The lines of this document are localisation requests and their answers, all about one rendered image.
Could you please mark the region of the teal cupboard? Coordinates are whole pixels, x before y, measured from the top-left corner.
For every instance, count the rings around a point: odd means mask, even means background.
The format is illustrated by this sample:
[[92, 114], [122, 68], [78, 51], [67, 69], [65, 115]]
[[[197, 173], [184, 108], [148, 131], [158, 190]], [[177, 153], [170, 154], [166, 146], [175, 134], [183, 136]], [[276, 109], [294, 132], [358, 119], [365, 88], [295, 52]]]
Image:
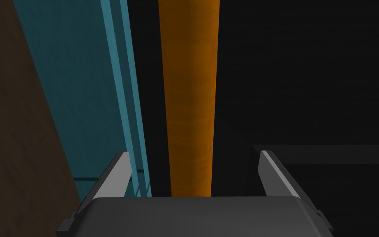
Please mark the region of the teal cupboard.
[[128, 1], [13, 0], [81, 199], [125, 151], [151, 196]]

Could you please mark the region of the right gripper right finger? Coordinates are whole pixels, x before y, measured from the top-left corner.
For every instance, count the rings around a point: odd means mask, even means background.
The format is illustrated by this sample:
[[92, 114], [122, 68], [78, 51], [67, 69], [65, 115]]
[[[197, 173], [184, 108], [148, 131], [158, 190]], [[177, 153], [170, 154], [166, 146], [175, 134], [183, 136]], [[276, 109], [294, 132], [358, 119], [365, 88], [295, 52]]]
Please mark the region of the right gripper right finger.
[[257, 171], [267, 196], [298, 197], [314, 212], [319, 211], [272, 151], [260, 151]]

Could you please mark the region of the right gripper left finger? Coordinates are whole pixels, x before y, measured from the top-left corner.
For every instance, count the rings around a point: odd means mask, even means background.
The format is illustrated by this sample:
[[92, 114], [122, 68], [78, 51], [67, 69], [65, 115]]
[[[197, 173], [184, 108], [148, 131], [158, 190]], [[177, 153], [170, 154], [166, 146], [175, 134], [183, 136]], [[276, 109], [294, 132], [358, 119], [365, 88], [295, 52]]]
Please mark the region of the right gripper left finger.
[[132, 167], [129, 153], [117, 153], [98, 181], [90, 189], [76, 213], [80, 213], [96, 198], [124, 197], [131, 174]]

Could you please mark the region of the black appliance door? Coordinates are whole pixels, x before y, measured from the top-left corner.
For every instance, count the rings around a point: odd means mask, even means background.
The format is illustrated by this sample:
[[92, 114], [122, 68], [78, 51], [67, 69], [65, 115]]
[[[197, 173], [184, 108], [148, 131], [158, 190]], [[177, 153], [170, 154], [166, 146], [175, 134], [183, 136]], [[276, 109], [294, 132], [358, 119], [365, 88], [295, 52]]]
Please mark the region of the black appliance door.
[[213, 196], [272, 151], [334, 228], [379, 237], [379, 0], [220, 0]]

